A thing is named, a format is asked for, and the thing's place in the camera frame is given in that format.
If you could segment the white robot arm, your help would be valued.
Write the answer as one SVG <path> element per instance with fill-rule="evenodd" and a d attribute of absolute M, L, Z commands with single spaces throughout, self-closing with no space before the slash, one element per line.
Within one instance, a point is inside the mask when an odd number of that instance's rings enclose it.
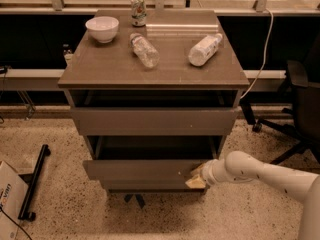
<path fill-rule="evenodd" d="M 298 240 L 320 240 L 320 175 L 264 163 L 233 151 L 222 159 L 209 160 L 190 172 L 185 184 L 203 189 L 217 183 L 259 180 L 303 205 Z"/>

